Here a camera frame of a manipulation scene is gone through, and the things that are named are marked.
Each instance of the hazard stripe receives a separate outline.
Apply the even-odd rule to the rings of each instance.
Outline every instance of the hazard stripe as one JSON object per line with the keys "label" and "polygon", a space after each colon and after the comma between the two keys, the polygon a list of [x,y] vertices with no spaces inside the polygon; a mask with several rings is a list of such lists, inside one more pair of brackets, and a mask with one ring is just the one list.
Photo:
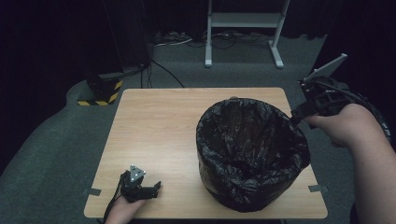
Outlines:
{"label": "hazard stripe", "polygon": [[106,101],[83,101],[79,100],[78,101],[79,105],[112,105],[114,104],[113,102],[106,102]]}
{"label": "hazard stripe", "polygon": [[121,85],[122,85],[122,81],[119,81],[119,82],[117,83],[116,87],[114,88],[114,90],[119,89],[119,88],[121,87]]}
{"label": "hazard stripe", "polygon": [[110,100],[109,100],[109,102],[113,102],[113,101],[115,101],[116,99],[117,99],[117,96],[119,95],[119,93],[118,92],[116,92],[116,93],[114,93],[111,97],[110,97]]}
{"label": "hazard stripe", "polygon": [[108,99],[108,101],[78,100],[78,104],[79,105],[113,105],[119,95],[118,90],[121,87],[121,85],[122,85],[122,81],[119,81],[116,84],[116,86],[114,87],[114,90],[117,92],[112,94],[110,96],[110,99]]}

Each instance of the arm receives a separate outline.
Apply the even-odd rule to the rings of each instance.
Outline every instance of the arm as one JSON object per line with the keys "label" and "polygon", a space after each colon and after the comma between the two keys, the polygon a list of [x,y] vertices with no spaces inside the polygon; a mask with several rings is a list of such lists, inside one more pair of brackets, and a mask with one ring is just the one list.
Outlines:
{"label": "arm", "polygon": [[108,214],[106,224],[127,224],[129,223],[136,211],[146,202],[146,200],[139,200],[135,203],[128,203],[123,197],[119,197]]}
{"label": "arm", "polygon": [[396,154],[373,115],[363,106],[347,105],[337,116],[306,121],[350,150],[360,223],[396,220]]}

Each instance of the trash can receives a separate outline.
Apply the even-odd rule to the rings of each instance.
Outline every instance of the trash can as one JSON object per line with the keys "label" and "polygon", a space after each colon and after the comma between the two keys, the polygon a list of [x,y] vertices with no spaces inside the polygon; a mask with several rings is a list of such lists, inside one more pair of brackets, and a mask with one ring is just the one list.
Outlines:
{"label": "trash can", "polygon": [[196,128],[202,182],[221,204],[262,210],[309,164],[303,132],[278,108],[235,98],[210,106]]}

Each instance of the table top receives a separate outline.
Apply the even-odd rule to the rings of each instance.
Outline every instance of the table top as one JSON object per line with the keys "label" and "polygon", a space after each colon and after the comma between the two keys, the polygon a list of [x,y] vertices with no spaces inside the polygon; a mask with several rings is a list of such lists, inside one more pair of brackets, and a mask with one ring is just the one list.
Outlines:
{"label": "table top", "polygon": [[162,181],[158,198],[148,200],[135,218],[325,218],[327,209],[312,167],[306,167],[275,202],[258,212],[239,213],[213,199],[201,182],[196,125],[204,112],[230,97],[274,105],[288,116],[290,106],[280,88],[130,89],[123,92],[105,150],[92,183],[86,217],[102,217],[120,174],[131,164],[147,174],[142,187]]}

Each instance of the human hand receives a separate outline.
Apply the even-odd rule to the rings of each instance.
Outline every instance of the human hand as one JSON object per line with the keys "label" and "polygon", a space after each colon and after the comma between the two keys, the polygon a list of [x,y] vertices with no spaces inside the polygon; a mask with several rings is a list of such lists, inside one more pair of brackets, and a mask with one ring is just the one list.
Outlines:
{"label": "human hand", "polygon": [[311,116],[304,120],[323,130],[334,143],[344,147],[354,148],[387,141],[375,117],[361,105],[346,105],[335,116]]}
{"label": "human hand", "polygon": [[128,201],[120,196],[113,204],[113,207],[108,214],[106,224],[127,224],[129,223],[137,210],[143,206],[146,200],[139,200],[134,203]]}

